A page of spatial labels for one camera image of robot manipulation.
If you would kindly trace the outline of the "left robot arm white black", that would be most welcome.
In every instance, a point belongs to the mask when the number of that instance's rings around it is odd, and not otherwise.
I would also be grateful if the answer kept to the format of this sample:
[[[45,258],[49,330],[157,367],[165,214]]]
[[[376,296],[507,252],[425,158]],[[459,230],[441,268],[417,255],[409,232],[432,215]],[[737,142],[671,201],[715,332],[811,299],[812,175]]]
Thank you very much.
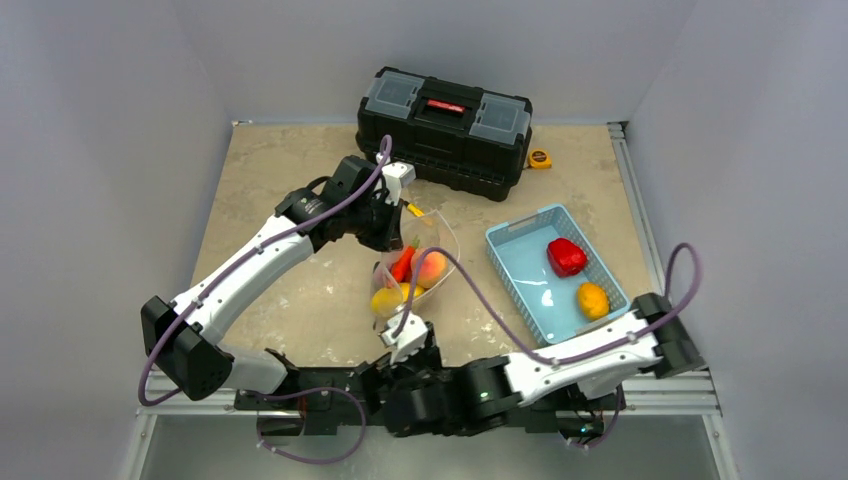
[[[150,298],[140,310],[145,367],[157,367],[193,401],[220,388],[259,392],[272,408],[297,399],[293,367],[281,354],[226,351],[226,332],[277,279],[346,234],[377,252],[401,245],[401,192],[413,166],[384,153],[372,163],[341,160],[330,176],[287,194],[262,228],[212,274],[166,301]]]

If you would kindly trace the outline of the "yellow mango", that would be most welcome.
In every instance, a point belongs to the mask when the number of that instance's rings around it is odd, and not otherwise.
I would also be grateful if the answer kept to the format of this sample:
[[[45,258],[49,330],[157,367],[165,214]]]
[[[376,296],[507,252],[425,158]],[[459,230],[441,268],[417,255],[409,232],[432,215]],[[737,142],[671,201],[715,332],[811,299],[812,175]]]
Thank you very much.
[[[410,284],[401,283],[396,288],[384,287],[377,290],[370,301],[372,312],[381,318],[394,316],[410,295]]]

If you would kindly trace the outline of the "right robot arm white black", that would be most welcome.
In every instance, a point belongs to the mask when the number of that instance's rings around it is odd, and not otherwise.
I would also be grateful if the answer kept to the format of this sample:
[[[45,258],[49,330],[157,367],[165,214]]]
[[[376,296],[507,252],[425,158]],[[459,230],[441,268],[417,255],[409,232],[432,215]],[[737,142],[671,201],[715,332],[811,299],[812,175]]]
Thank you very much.
[[[680,306],[656,293],[636,297],[623,316],[559,344],[444,367],[431,326],[413,337],[416,351],[390,352],[354,371],[370,413],[396,437],[472,436],[507,425],[512,412],[553,397],[576,407],[615,394],[628,378],[658,379],[704,366],[678,317]]]

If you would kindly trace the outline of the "clear zip top bag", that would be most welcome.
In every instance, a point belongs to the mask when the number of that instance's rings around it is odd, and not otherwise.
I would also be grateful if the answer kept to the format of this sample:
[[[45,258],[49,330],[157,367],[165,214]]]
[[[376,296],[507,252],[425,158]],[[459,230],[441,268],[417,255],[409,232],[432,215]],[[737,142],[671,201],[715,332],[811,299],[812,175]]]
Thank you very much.
[[[448,270],[441,281],[430,289],[425,289],[416,284],[418,270],[423,264],[424,257],[432,252],[440,252],[447,256],[449,254],[458,257],[460,254],[460,246],[458,238],[450,226],[449,222],[437,210],[423,211],[424,216],[415,217],[405,209],[404,217],[400,223],[400,232],[403,239],[403,247],[408,245],[414,237],[418,237],[420,243],[414,256],[412,257],[411,275],[408,282],[410,284],[410,295],[408,299],[412,300],[412,307],[421,306],[429,298],[433,297],[437,289],[445,283],[447,277],[454,271],[455,266],[448,260]],[[373,294],[384,287],[396,288],[399,284],[391,277],[390,268],[401,254],[400,250],[384,253],[379,260],[374,264],[371,273],[370,284],[370,301]],[[377,328],[389,318],[381,318],[376,316],[372,310],[373,328]]]

